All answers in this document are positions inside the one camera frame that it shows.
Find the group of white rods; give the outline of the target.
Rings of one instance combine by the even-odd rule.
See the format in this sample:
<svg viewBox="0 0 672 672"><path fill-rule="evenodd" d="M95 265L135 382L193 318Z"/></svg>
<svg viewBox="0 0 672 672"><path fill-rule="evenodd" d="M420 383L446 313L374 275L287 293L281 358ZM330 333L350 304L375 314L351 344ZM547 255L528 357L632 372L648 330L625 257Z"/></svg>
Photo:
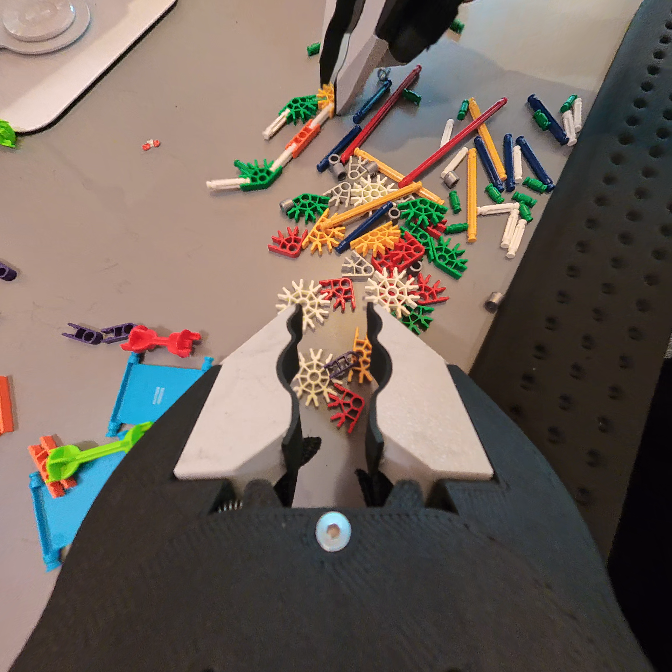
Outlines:
<svg viewBox="0 0 672 672"><path fill-rule="evenodd" d="M503 163L506 162L505 157L503 156L503 149L505 147L505 138L510 136L512 140L516 140L519 137L525 138L525 136L518 136L514 138L511 133L504 135L502 140L501 149L497 148L500 159ZM476 148L475 138L473 141L473 146ZM540 162L540 159L537 157L534 152L530 142L525 138L529 146L531 147L534 155L536 156L539 163L545 169L543 164ZM455 171L460 176L460 181L456 185L455 189L449 189L449 207L453 214L464 214L466 216L467 208L467 199L466 199L466 187L467 187L467 154L468 150L472 147L461 147L457 154L451 159L449 164L446 165L444 170L441 173L442 175L447 171ZM476 172L476 181L477 181L477 223L480 217L485 216L506 216L507 220L505 223L505 228L500 241L500 248L502 248L508 259L515 258L523 241L525 231L528 226L533 223L533 206L536 205L538 198L537 196L541 195L550 195L555 189L555 182L551 178L550 173L545 169L548 176L554 182L554 189L549 193L542 193L539 190L533 189L533 182L536 180L536 176L530 168L529 164L524 157L521 157L520 169L521 177L516 182L516 186L513 191L507 192L504 189L498 191L492 186L491 176L489 171L485 166L485 162L481 153L483 152L484 145L481 144L480 151L477 152L477 172ZM463 224L452 224L446 229L447 233L453 232L466 232L467 223Z"/></svg>

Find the orange clip connector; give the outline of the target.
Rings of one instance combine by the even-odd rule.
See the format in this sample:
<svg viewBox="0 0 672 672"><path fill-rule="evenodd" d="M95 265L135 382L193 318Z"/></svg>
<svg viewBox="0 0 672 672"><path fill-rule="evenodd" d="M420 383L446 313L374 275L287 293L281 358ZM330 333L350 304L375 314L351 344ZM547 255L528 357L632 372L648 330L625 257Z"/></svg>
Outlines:
<svg viewBox="0 0 672 672"><path fill-rule="evenodd" d="M77 485L77 480L74 476L60 481L48 480L46 462L49 454L56 449L57 441L58 439L54 435L43 435L40 437L38 444L28 446L28 452L38 469L41 481L43 484L46 484L48 492L54 499L64 496L67 490Z"/></svg>

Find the green fan connector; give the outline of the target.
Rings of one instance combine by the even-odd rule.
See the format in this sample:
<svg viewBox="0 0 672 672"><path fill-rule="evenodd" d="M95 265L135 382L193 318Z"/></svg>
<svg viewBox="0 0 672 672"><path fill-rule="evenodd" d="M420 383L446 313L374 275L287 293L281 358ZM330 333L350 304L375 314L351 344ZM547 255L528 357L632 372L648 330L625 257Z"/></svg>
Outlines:
<svg viewBox="0 0 672 672"><path fill-rule="evenodd" d="M464 258L465 250L459 243L454 246L451 238L429 238L427 256L442 272L455 280L459 280L467 270L468 259Z"/></svg>
<svg viewBox="0 0 672 672"><path fill-rule="evenodd" d="M287 217L298 222L301 217L306 223L316 222L329 207L331 198L310 193L302 193L290 199L291 205L287 210Z"/></svg>
<svg viewBox="0 0 672 672"><path fill-rule="evenodd" d="M433 321L432 313L434 308L431 306L423 306L416 304L410 307L408 304L403 304L399 311L393 310L392 313L397 317L399 322L409 328L416 335L426 332Z"/></svg>
<svg viewBox="0 0 672 672"><path fill-rule="evenodd" d="M438 224L448 212L447 207L423 197L399 202L397 209L400 212L397 226L409 231Z"/></svg>

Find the lime green jointed rod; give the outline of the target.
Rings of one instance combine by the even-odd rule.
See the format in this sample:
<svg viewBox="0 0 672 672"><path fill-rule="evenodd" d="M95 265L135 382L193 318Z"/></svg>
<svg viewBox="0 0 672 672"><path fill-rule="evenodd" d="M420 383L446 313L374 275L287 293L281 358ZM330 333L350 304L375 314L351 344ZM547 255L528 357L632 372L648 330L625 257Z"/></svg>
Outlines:
<svg viewBox="0 0 672 672"><path fill-rule="evenodd" d="M55 448L46 460L46 483L63 481L71 478L78 468L85 463L113 455L119 452L127 454L130 449L153 426L153 422L135 425L123 439L90 449L80 449L75 445Z"/></svg>

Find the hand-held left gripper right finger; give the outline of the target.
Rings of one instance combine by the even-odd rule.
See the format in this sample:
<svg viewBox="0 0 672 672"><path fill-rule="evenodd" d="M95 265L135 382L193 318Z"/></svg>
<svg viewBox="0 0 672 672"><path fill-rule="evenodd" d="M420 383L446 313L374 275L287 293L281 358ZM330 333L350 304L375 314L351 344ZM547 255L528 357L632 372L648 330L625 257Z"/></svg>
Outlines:
<svg viewBox="0 0 672 672"><path fill-rule="evenodd" d="M443 479L489 481L494 470L443 357L380 305L366 310L372 346L365 501L383 505L399 481L426 499Z"/></svg>

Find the multicolour rod connector assembly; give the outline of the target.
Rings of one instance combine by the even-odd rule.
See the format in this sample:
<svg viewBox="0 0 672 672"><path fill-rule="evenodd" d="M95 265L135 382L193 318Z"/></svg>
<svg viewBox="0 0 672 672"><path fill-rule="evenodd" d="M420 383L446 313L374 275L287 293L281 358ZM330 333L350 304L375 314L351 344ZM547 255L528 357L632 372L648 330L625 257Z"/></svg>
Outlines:
<svg viewBox="0 0 672 672"><path fill-rule="evenodd" d="M316 94L293 97L284 105L277 118L263 131L263 138L270 140L288 122L297 124L304 121L305 125L296 132L286 145L281 155L262 163L254 161L243 163L234 161L239 170L237 178L212 180L206 182L206 188L211 192L228 190L256 191L267 189L278 177L284 167L297 158L321 131L321 127L335 112L335 88L332 83L323 85Z"/></svg>

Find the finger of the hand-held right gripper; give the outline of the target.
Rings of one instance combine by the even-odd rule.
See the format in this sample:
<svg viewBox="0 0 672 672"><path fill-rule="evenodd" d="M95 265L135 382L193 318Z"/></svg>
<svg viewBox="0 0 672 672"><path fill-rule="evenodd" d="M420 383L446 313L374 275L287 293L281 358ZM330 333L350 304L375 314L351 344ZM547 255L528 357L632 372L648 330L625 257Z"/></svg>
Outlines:
<svg viewBox="0 0 672 672"><path fill-rule="evenodd" d="M362 14L362 1L326 1L321 37L321 84L333 85L345 63L351 34Z"/></svg>
<svg viewBox="0 0 672 672"><path fill-rule="evenodd" d="M357 1L356 20L348 28L336 67L336 114L347 112L366 80L379 67L389 49L389 41L378 35L378 22L385 1Z"/></svg>

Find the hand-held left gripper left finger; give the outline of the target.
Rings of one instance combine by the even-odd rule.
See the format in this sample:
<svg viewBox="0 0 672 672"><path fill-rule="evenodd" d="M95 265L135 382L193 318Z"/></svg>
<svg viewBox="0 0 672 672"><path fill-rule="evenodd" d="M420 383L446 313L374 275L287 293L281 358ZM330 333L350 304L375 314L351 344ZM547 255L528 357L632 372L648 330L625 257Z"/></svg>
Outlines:
<svg viewBox="0 0 672 672"><path fill-rule="evenodd" d="M225 478L238 492L255 480L276 485L292 504L302 465L297 344L303 312L287 308L220 365L174 468L180 480Z"/></svg>

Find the red jointed connector piece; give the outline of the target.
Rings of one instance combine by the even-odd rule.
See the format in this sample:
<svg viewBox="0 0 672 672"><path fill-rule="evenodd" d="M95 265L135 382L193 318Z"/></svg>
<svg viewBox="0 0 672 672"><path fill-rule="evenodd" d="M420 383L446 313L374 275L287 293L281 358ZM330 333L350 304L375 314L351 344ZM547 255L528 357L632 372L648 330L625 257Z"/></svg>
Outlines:
<svg viewBox="0 0 672 672"><path fill-rule="evenodd" d="M121 343L120 347L136 354L154 350L157 347L165 347L171 354L189 357L194 343L200 342L201 339L200 333L186 329L173 332L168 337L159 337L155 330L139 324L131 330L128 340Z"/></svg>

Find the yellow fan connector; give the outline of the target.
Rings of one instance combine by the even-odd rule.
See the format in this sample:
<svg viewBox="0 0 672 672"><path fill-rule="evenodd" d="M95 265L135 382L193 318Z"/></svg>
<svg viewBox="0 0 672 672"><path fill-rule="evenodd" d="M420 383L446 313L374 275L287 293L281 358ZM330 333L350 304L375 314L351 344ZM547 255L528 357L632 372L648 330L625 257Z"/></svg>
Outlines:
<svg viewBox="0 0 672 672"><path fill-rule="evenodd" d="M400 227L391 221L366 232L350 243L350 249L363 257L368 253L372 256L384 255L392 250L401 238Z"/></svg>
<svg viewBox="0 0 672 672"><path fill-rule="evenodd" d="M327 208L315 223L314 227L307 233L301 243L302 249L310 248L313 254L318 251L321 256L325 247L329 253L335 249L340 241L345 238L345 227L343 225L335 226L327 230L321 230L321 225L329 219L330 209Z"/></svg>
<svg viewBox="0 0 672 672"><path fill-rule="evenodd" d="M370 372L372 346L366 335L360 336L358 327L356 327L352 351L357 355L357 363L348 372L348 382L352 382L354 376L358 377L359 384L372 382L373 377Z"/></svg>

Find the blue plastic panel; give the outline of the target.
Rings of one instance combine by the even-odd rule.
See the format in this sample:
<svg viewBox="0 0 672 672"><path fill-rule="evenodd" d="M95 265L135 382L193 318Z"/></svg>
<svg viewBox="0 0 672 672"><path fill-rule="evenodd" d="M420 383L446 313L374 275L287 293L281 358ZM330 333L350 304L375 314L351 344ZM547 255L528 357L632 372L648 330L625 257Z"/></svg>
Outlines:
<svg viewBox="0 0 672 672"><path fill-rule="evenodd" d="M29 475L29 488L47 571L61 565L61 551L74 537L105 482L124 457L119 452L80 466L74 477L77 485L59 498L52 498L38 470Z"/></svg>
<svg viewBox="0 0 672 672"><path fill-rule="evenodd" d="M106 436L116 436L122 425L156 421L212 367L213 362L212 357L205 357L200 369L149 365L142 363L140 354L131 353Z"/></svg>

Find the red long rod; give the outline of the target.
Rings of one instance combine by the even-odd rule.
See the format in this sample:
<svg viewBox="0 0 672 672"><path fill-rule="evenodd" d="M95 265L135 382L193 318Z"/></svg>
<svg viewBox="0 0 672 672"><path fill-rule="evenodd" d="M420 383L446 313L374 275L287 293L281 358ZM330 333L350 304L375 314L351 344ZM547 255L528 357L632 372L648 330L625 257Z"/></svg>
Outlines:
<svg viewBox="0 0 672 672"><path fill-rule="evenodd" d="M355 137L348 147L342 152L341 163L348 162L349 158L353 155L354 150L362 146L363 142L371 135L371 133L373 133L376 127L382 122L382 120L397 103L399 98L402 96L403 90L409 88L418 79L421 70L422 66L418 64L411 72L409 72L399 87L389 96L386 102L360 131L357 137Z"/></svg>
<svg viewBox="0 0 672 672"><path fill-rule="evenodd" d="M461 132L452 137L449 142L439 147L439 149L437 149L434 152L434 154L425 159L423 163L421 163L418 167L410 171L403 178L399 179L398 180L399 187L404 188L409 184L411 184L412 182L416 181L420 175L423 175L424 172L430 170L434 164L438 163L444 156L449 154L455 147L457 147L460 143L466 140L472 133L478 132L479 128L485 125L485 123L488 121L488 119L490 119L490 117L498 113L500 109L507 104L508 104L507 97L500 98L491 107L489 107L482 114L480 114L475 120L473 120L466 127L464 127Z"/></svg>

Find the red fan connector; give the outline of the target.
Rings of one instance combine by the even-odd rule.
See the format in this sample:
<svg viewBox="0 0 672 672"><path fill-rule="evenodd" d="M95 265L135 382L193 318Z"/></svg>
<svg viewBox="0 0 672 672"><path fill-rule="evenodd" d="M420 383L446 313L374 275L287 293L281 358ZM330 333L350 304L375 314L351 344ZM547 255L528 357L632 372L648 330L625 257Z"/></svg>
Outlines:
<svg viewBox="0 0 672 672"><path fill-rule="evenodd" d="M334 310L338 308L344 313L349 305L354 312L356 309L356 297L351 278L342 277L330 280L320 280L320 296L332 305Z"/></svg>
<svg viewBox="0 0 672 672"><path fill-rule="evenodd" d="M288 226L286 231L277 231L276 235L272 236L272 242L267 246L268 250L283 257L295 259L300 256L303 244L307 237L308 230L300 230L296 225L294 228Z"/></svg>
<svg viewBox="0 0 672 672"><path fill-rule="evenodd" d="M444 295L446 287L441 285L440 281L436 281L434 284L431 284L431 275L423 275L423 273L417 273L414 279L414 283L417 285L417 289L414 291L419 298L415 301L420 306L430 306L440 304L449 300L448 295Z"/></svg>
<svg viewBox="0 0 672 672"><path fill-rule="evenodd" d="M384 275L392 273L394 269L401 273L408 270L412 264L421 261L424 256L425 246L422 242L419 242L411 232L402 231L394 247L373 255L371 263L375 271Z"/></svg>
<svg viewBox="0 0 672 672"><path fill-rule="evenodd" d="M335 392L329 392L330 401L327 408L335 411L330 416L330 420L337 421L338 429L347 424L348 433L352 433L365 408L365 399L338 382L334 382L332 387Z"/></svg>

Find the group of green short rods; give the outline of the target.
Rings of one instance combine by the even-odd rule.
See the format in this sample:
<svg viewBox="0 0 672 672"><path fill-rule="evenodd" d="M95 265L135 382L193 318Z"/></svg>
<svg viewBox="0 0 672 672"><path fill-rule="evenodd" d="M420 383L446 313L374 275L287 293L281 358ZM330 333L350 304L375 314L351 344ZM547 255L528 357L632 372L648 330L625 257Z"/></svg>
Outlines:
<svg viewBox="0 0 672 672"><path fill-rule="evenodd" d="M533 119L537 125L539 125L542 130L549 131L561 146L572 147L576 144L576 134L582 127L582 99L580 96L571 95L567 98L567 101L560 108L561 122L558 122L536 94L529 95L527 103L533 112ZM458 116L463 119L466 113L469 113L467 99L463 101ZM504 189L507 192L513 191L517 183L516 181L519 180L522 175L519 166L522 157L525 158L536 176L532 188L539 190L542 193L549 193L554 189L553 180L551 180L545 169L539 163L525 138L519 137L516 140L512 140L510 136L506 136L504 143L505 147L503 149L503 156L505 157L506 162L503 165L507 177L504 181L501 181L495 171L495 167L489 156L488 150L485 147L483 139L478 132L474 132L471 135L473 134L476 135L476 151L479 152L481 144L484 145L481 155L485 162L486 169L491 176L494 189L497 189L498 191Z"/></svg>

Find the plastic blister card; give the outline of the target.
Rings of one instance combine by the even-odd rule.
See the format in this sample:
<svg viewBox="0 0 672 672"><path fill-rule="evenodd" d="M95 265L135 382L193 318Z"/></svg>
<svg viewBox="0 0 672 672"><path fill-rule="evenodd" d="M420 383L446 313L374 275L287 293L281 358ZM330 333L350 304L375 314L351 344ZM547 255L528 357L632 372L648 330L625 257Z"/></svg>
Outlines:
<svg viewBox="0 0 672 672"><path fill-rule="evenodd" d="M2 1L1 119L40 130L72 105L175 1Z"/></svg>

